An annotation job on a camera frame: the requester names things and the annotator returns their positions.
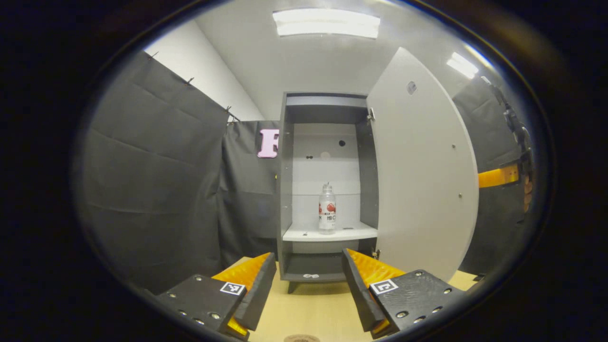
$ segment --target black fabric backdrop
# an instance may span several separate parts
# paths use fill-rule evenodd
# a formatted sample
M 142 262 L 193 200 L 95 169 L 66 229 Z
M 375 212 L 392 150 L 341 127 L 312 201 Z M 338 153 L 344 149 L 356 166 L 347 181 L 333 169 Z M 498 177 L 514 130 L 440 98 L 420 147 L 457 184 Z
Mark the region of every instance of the black fabric backdrop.
M 277 255 L 278 158 L 258 158 L 262 129 L 279 121 L 230 123 L 222 140 L 218 190 L 219 242 L 222 266 L 243 256 Z
M 221 270 L 225 110 L 144 52 L 108 87 L 83 149 L 85 207 L 117 271 L 152 293 Z
M 503 115 L 504 105 L 482 79 L 471 80 L 453 100 L 471 138 L 478 172 L 498 169 L 519 157 L 519 147 Z M 523 195 L 523 182 L 479 189 L 477 223 L 461 271 L 488 273 L 511 246 L 521 242 L 523 225 L 518 222 L 524 218 Z

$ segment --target plastic bottle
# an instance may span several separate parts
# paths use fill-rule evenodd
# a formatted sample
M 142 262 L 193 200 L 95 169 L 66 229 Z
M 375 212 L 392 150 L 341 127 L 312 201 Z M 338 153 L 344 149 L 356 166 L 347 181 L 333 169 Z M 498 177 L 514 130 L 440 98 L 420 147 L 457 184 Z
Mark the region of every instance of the plastic bottle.
M 329 183 L 323 185 L 323 192 L 319 196 L 319 232 L 336 232 L 336 196 Z

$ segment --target table surface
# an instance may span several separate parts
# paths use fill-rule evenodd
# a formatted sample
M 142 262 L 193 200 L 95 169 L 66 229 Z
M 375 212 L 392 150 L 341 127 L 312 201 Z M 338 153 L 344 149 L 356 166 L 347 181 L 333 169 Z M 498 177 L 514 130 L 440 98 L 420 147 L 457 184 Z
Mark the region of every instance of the table surface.
M 250 258 L 244 257 L 230 267 Z M 448 282 L 468 290 L 477 282 L 473 274 L 457 271 Z M 278 270 L 268 300 L 250 342 L 283 342 L 290 335 L 312 335 L 320 342 L 369 342 L 371 335 L 361 327 L 357 308 L 346 282 L 301 283 L 287 294 L 288 281 L 280 280 Z

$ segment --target open cabinet door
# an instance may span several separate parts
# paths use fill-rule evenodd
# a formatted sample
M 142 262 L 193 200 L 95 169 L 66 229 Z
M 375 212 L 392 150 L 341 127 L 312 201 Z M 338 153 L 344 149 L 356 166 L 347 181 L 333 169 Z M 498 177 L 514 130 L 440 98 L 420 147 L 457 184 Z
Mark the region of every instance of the open cabinet door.
M 447 282 L 469 247 L 479 195 L 460 113 L 437 79 L 403 48 L 367 105 L 375 116 L 379 259 Z

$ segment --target bottle label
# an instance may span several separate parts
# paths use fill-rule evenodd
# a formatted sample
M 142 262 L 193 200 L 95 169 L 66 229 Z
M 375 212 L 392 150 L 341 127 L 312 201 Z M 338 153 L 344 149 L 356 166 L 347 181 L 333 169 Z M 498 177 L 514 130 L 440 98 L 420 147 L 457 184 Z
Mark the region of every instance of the bottle label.
M 336 203 L 322 201 L 319 203 L 319 229 L 336 229 Z

